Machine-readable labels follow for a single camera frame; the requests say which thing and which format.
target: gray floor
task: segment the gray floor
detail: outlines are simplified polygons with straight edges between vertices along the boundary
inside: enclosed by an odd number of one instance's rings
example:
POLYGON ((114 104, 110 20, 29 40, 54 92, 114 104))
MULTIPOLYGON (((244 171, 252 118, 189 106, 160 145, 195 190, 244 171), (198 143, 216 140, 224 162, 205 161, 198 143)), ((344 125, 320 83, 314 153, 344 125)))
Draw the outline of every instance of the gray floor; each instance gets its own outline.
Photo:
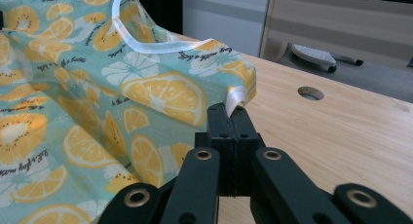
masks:
POLYGON ((287 49, 277 63, 322 76, 337 82, 355 86, 374 93, 380 93, 413 103, 413 68, 401 70, 370 62, 355 66, 354 60, 344 56, 333 55, 337 60, 337 71, 328 73, 326 66, 310 63, 299 57, 293 57, 287 49))

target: garment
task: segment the garment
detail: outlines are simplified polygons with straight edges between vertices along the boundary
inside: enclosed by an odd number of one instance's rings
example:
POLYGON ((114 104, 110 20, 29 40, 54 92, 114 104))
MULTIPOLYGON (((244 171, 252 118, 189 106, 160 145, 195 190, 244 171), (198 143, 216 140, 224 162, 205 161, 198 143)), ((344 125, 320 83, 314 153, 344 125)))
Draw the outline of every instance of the garment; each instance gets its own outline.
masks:
POLYGON ((255 68, 185 42, 138 0, 0 0, 0 222, 95 222, 120 189, 178 175, 207 108, 255 95, 255 68))

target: apron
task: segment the apron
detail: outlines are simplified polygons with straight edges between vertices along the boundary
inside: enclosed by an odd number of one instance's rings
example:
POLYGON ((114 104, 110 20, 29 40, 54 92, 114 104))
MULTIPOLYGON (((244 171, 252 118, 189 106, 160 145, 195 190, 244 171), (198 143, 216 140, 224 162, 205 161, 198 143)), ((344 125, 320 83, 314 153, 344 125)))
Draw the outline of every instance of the apron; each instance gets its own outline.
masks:
POLYGON ((96 222, 122 188, 178 175, 209 106, 255 95, 240 53, 179 40, 138 0, 0 10, 1 223, 96 222))

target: table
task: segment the table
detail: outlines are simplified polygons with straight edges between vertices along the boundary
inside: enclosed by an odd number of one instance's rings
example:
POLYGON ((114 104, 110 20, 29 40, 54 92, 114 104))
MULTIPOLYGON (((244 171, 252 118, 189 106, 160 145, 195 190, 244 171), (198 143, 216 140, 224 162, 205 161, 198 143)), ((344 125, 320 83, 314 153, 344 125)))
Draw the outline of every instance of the table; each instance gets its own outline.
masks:
MULTIPOLYGON (((257 69, 257 96, 246 110, 268 147, 288 153, 329 193, 358 183, 413 217, 413 104, 246 57, 257 69), (301 87, 324 98, 304 98, 301 87)), ((254 223, 248 202, 221 198, 218 222, 254 223)))

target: wooden table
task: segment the wooden table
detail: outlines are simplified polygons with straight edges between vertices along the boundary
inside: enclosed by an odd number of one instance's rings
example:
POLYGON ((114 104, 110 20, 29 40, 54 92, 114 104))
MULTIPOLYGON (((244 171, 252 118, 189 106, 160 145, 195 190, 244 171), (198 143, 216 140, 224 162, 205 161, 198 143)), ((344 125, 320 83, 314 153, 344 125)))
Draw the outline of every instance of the wooden table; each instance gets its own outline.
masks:
MULTIPOLYGON (((288 153, 329 193, 358 183, 413 217, 413 104, 247 58, 257 68, 257 96, 246 110, 267 146, 288 153), (304 98, 300 87, 324 98, 304 98)), ((248 202, 221 198, 218 222, 254 223, 248 202)))

